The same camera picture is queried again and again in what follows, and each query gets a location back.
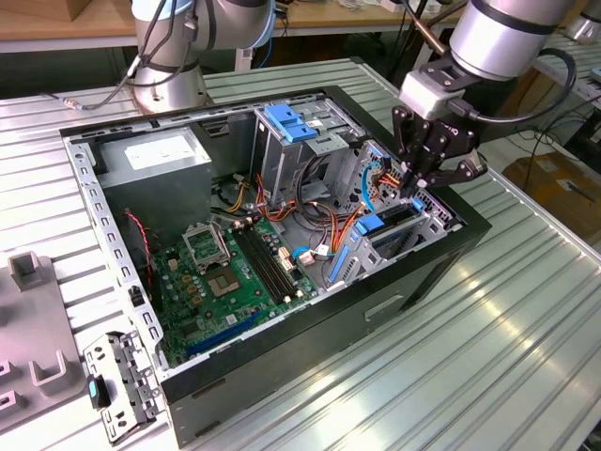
blue pcie slot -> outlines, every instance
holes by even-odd
[[[229,338],[249,330],[251,327],[253,327],[254,320],[257,319],[261,315],[261,313],[263,312],[259,311],[253,313],[244,321],[239,322],[238,324],[235,324],[232,327],[225,329],[224,331],[221,331],[218,334],[215,334],[214,336],[211,336],[203,341],[199,341],[195,345],[189,346],[186,349],[188,357],[194,354],[198,354],[200,352],[204,352],[205,350],[210,350],[211,348],[219,345],[220,343],[223,343]]]

yellow wire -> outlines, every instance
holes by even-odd
[[[228,213],[233,213],[234,211],[237,211],[242,205],[242,198],[244,197],[244,187],[244,184],[240,185],[240,193],[238,194],[238,200],[236,201],[233,207],[226,210]]]

aluminum table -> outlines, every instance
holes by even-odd
[[[207,77],[216,101],[332,84],[391,128],[395,89],[349,60]],[[79,350],[131,326],[57,129],[136,115],[126,93],[0,101],[0,264],[53,259]],[[427,299],[187,449],[577,449],[601,418],[601,260],[492,171],[455,188],[493,228]],[[86,394],[0,437],[42,448],[111,449]],[[119,449],[176,449],[164,413]]]

motherboard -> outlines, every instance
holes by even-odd
[[[162,350],[179,365],[317,295],[270,222],[221,231],[189,229],[153,254],[164,333]]]

cardboard box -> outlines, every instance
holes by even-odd
[[[502,172],[522,188],[530,157]],[[534,157],[527,194],[590,245],[601,241],[601,177],[560,152]]]
[[[90,0],[0,0],[0,9],[73,22],[89,3]]]

